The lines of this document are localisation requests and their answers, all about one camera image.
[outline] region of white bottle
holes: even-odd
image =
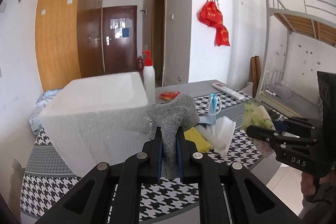
[[[153,67],[153,60],[151,58],[151,51],[142,52],[146,54],[143,68],[143,82],[146,90],[148,104],[155,104],[155,70]]]

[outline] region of remote control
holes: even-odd
[[[241,95],[239,92],[237,91],[234,91],[230,88],[228,88],[227,86],[224,86],[220,83],[215,83],[215,84],[212,84],[212,86],[215,88],[215,89],[218,89],[228,95],[230,95],[231,97],[237,99],[237,100],[243,100],[245,98],[244,95]]]

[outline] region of hand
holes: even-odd
[[[314,176],[302,172],[301,175],[301,192],[304,195],[314,195],[316,192],[316,187],[314,185]],[[336,173],[335,170],[331,170],[330,173],[320,179],[320,184],[327,183],[330,186],[336,186]]]

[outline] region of door frame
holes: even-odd
[[[138,6],[137,5],[123,5],[123,6],[106,6],[106,7],[102,7],[101,8],[101,47],[102,47],[102,53],[103,53],[103,65],[104,65],[104,73],[106,74],[106,69],[105,69],[105,53],[104,53],[104,47],[105,47],[105,43],[106,43],[106,36],[104,35],[104,32],[105,32],[105,25],[104,25],[104,9],[105,8],[122,8],[122,9],[125,9],[125,8],[135,8],[135,21],[136,21],[136,24],[134,24],[134,30],[133,30],[133,35],[134,35],[134,38],[135,38],[135,43],[134,43],[134,48],[135,48],[135,52],[136,52],[136,56],[138,56],[137,52],[138,52],[138,31],[137,31],[137,28],[138,28]]]
[[[164,18],[164,34],[163,34],[163,70],[162,70],[162,86],[164,86],[165,83],[165,74],[166,74],[166,28],[167,28],[167,0],[164,0],[164,12],[165,12],[165,18]],[[152,41],[151,41],[151,49],[153,49],[153,37],[154,37],[154,0],[152,0]]]

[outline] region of styrofoam box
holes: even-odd
[[[41,112],[56,151],[80,177],[124,162],[148,141],[147,97],[138,72],[74,80]]]

